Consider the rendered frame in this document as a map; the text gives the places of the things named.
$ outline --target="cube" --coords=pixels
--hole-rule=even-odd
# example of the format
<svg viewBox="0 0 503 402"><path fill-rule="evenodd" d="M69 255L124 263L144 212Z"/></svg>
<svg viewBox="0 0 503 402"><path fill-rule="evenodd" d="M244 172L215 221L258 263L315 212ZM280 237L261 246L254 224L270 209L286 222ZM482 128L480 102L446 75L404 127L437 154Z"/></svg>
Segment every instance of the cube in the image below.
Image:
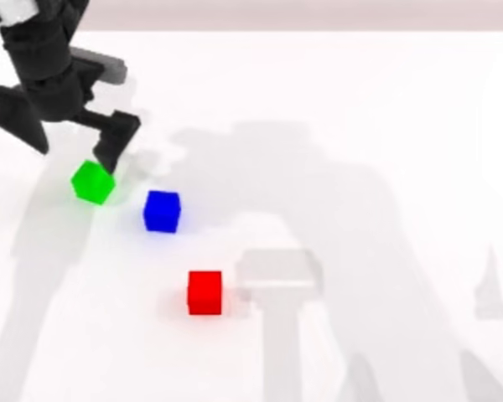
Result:
<svg viewBox="0 0 503 402"><path fill-rule="evenodd" d="M85 161L71 179L76 197L103 205L116 187L114 177L97 162Z"/></svg>
<svg viewBox="0 0 503 402"><path fill-rule="evenodd" d="M219 316L222 311L222 275L220 271L189 272L187 304L189 315Z"/></svg>
<svg viewBox="0 0 503 402"><path fill-rule="evenodd" d="M150 232L177 232L181 203L177 193L149 191L143 209L143 221Z"/></svg>

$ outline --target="green cube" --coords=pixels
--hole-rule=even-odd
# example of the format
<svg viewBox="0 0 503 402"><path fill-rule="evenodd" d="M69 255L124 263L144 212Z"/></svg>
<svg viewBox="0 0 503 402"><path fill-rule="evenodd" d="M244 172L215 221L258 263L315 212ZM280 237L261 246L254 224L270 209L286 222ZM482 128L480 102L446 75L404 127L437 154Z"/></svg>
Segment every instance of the green cube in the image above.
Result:
<svg viewBox="0 0 503 402"><path fill-rule="evenodd" d="M116 187L116 180L97 162L85 161L71 179L76 197L103 205Z"/></svg>

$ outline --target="red block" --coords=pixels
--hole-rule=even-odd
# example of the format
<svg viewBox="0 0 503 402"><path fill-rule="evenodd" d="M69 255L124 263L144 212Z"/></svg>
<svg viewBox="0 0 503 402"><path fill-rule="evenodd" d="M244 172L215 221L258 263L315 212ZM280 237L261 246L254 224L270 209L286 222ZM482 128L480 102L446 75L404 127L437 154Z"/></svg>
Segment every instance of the red block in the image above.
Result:
<svg viewBox="0 0 503 402"><path fill-rule="evenodd" d="M221 314L221 271L191 271L188 275L187 304L192 316Z"/></svg>

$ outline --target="blue cube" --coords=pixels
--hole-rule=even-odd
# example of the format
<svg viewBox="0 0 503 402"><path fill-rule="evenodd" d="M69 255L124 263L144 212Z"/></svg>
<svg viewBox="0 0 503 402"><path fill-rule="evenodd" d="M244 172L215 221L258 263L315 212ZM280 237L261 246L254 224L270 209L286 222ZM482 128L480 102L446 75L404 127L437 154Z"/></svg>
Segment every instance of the blue cube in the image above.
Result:
<svg viewBox="0 0 503 402"><path fill-rule="evenodd" d="M176 233L180 215L181 203L177 193L149 191L143 209L143 220L148 231Z"/></svg>

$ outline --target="robotic claw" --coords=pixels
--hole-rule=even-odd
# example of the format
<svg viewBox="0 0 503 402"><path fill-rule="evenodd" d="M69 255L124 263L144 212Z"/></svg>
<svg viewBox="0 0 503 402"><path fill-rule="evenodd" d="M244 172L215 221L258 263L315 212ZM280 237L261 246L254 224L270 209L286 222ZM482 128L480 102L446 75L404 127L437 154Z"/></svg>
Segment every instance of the robotic claw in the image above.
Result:
<svg viewBox="0 0 503 402"><path fill-rule="evenodd" d="M24 4L5 18L4 2L10 9L12 2ZM122 60L70 47L88 3L0 0L0 34L20 80L13 88L0 85L0 127L43 154L49 143L42 121L72 121L94 128L100 137L93 154L113 174L141 122L121 111L104 116L86 109L97 81L120 85L127 75Z"/></svg>

